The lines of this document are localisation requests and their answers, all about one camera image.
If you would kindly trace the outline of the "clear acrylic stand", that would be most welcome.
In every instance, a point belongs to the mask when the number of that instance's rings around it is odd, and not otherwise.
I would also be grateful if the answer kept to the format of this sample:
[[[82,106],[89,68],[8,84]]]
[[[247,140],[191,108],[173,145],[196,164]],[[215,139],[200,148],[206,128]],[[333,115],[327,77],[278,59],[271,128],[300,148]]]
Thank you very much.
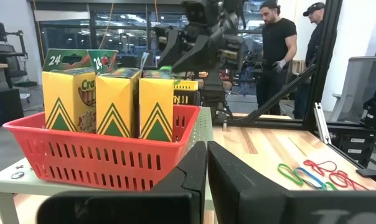
[[[0,223],[35,223],[38,207],[47,197],[66,191],[95,190],[40,180],[23,158],[0,171]]]

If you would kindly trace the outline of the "grey chair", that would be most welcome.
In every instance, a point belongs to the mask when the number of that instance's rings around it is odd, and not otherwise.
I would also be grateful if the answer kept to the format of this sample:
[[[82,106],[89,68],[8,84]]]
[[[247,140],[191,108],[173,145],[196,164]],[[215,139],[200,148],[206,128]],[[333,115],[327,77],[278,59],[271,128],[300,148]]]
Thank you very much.
[[[349,59],[341,94],[334,93],[336,103],[329,121],[358,123],[364,115],[363,103],[376,91],[376,56]]]

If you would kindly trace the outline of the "silver aluminium bar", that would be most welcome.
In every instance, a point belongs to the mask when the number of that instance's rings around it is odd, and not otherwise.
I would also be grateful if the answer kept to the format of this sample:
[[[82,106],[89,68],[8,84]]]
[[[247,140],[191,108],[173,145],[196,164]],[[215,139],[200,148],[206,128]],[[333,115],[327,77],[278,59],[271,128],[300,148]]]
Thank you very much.
[[[322,105],[320,103],[314,104],[314,114],[321,141],[325,144],[332,144]]]

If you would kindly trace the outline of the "black plastic basket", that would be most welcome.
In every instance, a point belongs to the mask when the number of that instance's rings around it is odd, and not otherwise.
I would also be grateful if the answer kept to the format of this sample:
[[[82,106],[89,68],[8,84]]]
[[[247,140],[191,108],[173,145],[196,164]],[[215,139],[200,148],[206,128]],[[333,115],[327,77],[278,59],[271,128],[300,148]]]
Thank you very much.
[[[175,90],[173,96],[173,103],[175,105],[200,106],[200,92],[198,90]]]

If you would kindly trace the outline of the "black aluminium table frame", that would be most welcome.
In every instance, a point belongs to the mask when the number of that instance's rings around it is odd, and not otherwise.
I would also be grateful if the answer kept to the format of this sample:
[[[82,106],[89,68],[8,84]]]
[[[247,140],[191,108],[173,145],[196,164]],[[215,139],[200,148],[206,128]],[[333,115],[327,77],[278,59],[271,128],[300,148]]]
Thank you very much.
[[[312,109],[326,81],[327,70],[336,41],[337,23],[343,0],[326,0],[326,26],[322,30],[321,48],[318,52],[318,65],[313,66],[314,81],[311,83],[308,111],[303,121],[283,119],[268,115],[253,119],[250,116],[228,121],[224,128],[213,125],[214,141],[246,162],[251,168],[288,190],[299,190],[300,186],[283,177],[277,170],[280,163],[294,169],[302,167],[323,181],[329,180],[329,172],[320,176],[303,162],[332,161],[337,170],[367,187],[376,190],[376,180],[360,176],[356,171],[361,165],[332,144],[325,144],[316,135],[316,119]]]

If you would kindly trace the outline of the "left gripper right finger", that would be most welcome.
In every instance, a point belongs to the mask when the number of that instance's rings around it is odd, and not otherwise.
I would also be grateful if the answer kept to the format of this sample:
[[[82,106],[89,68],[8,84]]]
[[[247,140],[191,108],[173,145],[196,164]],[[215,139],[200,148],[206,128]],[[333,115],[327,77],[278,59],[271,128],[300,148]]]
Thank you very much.
[[[215,141],[208,142],[208,175],[219,224],[288,224],[287,190]]]

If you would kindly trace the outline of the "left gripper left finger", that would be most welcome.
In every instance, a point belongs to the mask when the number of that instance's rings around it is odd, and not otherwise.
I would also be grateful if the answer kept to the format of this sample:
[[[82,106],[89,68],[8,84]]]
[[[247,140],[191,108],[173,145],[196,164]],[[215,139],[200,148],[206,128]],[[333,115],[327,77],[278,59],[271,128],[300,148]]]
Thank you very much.
[[[153,224],[203,224],[207,148],[199,141],[151,192],[159,195],[151,212]]]

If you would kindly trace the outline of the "red plastic basket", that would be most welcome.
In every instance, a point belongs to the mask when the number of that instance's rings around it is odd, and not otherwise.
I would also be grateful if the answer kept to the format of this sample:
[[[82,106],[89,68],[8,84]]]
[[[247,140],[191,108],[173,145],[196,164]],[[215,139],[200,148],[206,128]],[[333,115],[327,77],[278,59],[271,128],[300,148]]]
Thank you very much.
[[[46,129],[37,113],[5,123],[41,180],[150,190],[185,156],[198,106],[175,105],[171,142]]]

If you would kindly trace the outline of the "yellow plastic basket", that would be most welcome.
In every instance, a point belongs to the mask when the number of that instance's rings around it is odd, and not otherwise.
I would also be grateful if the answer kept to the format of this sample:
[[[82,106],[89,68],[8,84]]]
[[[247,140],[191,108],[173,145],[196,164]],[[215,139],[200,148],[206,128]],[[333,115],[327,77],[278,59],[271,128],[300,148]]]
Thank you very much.
[[[198,81],[174,80],[174,89],[179,91],[197,91]]]

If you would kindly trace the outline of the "yellow Crayola crayon box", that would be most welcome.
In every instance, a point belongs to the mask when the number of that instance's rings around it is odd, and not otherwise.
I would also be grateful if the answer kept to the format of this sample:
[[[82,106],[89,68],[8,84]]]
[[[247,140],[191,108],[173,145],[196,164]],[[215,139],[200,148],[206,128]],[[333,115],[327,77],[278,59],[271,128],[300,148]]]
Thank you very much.
[[[139,137],[172,141],[174,79],[162,70],[145,70],[149,53],[141,56],[139,78]]]
[[[115,50],[88,51],[96,73],[96,133],[135,138],[141,70],[119,68],[117,54]]]
[[[87,50],[48,50],[42,69],[47,129],[96,132],[95,77]]]

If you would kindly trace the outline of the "red rubber band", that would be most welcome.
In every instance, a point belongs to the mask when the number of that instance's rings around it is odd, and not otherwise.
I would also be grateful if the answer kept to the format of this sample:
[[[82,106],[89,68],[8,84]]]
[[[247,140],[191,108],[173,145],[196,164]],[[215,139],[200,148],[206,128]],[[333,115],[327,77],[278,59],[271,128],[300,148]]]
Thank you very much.
[[[347,173],[341,170],[331,172],[329,174],[329,180],[336,186],[342,188],[352,188],[353,190],[369,190],[367,187],[352,180]]]
[[[332,161],[314,162],[307,159],[303,162],[303,164],[310,167],[314,172],[323,177],[325,176],[326,172],[332,173],[337,170],[336,163]]]

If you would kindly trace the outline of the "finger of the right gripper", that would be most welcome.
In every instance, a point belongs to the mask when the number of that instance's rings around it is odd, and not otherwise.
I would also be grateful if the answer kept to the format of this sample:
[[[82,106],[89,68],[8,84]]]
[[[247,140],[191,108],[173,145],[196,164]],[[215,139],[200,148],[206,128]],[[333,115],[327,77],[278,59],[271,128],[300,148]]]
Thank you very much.
[[[210,36],[198,36],[195,45],[183,55],[173,66],[172,71],[201,72],[215,68],[219,63],[219,53]]]
[[[186,47],[186,30],[169,30],[167,32],[167,44],[158,61],[158,67],[171,66],[172,68],[187,68],[188,64],[183,58]]]

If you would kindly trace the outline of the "black computer tower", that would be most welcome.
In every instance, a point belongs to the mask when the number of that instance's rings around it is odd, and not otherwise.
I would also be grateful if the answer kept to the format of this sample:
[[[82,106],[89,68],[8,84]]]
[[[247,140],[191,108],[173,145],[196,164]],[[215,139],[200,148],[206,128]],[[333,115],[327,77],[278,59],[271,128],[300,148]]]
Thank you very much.
[[[19,90],[0,89],[0,127],[4,123],[23,117]]]

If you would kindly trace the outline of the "person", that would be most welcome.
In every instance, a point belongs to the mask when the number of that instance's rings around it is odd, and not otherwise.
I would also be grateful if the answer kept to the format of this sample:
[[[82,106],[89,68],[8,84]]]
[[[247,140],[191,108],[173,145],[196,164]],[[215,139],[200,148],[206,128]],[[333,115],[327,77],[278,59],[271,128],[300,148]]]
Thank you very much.
[[[312,64],[314,64],[314,58],[316,58],[323,28],[324,9],[325,4],[323,2],[315,2],[314,4],[310,5],[306,11],[303,12],[303,16],[307,17],[310,20],[310,23],[316,25],[316,28],[311,34],[307,47],[305,58],[306,68],[309,68]],[[303,119],[304,115],[306,114],[310,83],[311,78],[308,78],[297,88],[293,111],[295,119]]]
[[[297,52],[297,31],[293,21],[280,17],[280,6],[267,0],[260,6],[263,73],[256,84],[258,106],[263,106],[285,85],[290,61]]]

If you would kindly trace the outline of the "blue rubber band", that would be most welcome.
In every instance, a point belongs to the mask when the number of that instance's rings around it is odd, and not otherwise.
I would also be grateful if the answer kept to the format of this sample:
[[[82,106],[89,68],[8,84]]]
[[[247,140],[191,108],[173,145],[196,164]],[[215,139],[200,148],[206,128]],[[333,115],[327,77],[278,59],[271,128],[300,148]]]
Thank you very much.
[[[298,167],[295,168],[294,173],[298,175],[301,178],[301,180],[309,187],[312,187],[316,190],[324,190],[324,182],[319,180],[315,175],[313,175],[306,169]]]

